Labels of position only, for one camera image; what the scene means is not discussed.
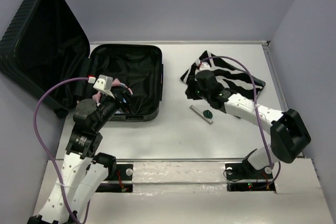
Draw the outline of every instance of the gray wall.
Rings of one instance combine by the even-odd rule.
[[[66,0],[91,41],[270,40],[294,0]]]
[[[270,48],[287,102],[311,133],[306,154],[336,222],[336,0],[295,0]]]
[[[0,0],[0,37],[22,0]],[[37,100],[0,74],[0,223],[23,224],[33,213],[47,157],[33,130]],[[53,152],[62,121],[45,107],[38,126]]]

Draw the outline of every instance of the pink object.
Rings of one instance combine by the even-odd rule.
[[[114,81],[112,82],[112,87],[123,87],[123,88],[128,89],[130,91],[130,93],[133,94],[133,91],[129,87],[127,87],[124,83],[120,82],[118,78],[114,79]],[[92,99],[96,103],[99,103],[100,98],[101,98],[101,93],[100,92],[98,92],[97,94],[94,94],[92,96]]]

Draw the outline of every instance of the cable clip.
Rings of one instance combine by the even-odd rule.
[[[60,183],[60,182],[56,182],[55,184],[58,185],[58,186],[60,186],[60,187],[64,187],[64,188],[72,188],[72,189],[76,189],[76,188],[73,187],[73,186],[64,185],[64,184],[62,184],[62,183]]]

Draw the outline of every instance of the black and white striped cloth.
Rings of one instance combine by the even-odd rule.
[[[215,56],[209,51],[205,51],[199,60],[207,57]],[[230,88],[237,91],[242,96],[253,99],[253,86],[248,74],[227,63],[224,59],[215,58],[207,60],[211,67],[211,71],[215,74],[217,81],[223,85],[224,88]],[[198,73],[196,63],[193,63],[186,73],[181,76],[181,80],[189,84],[190,81],[195,81],[195,75]],[[257,89],[257,95],[264,89],[266,83],[256,77],[253,77]]]

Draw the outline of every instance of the black fabric lining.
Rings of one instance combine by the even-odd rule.
[[[20,40],[17,61],[21,71],[43,90],[79,76],[89,56],[85,34],[64,0],[41,0]],[[63,85],[51,96],[66,108],[76,105],[76,83]]]
[[[133,91],[131,101],[139,115],[153,113],[159,106],[162,55],[153,46],[101,45],[91,54],[90,74],[118,78]],[[96,91],[88,88],[87,97]]]

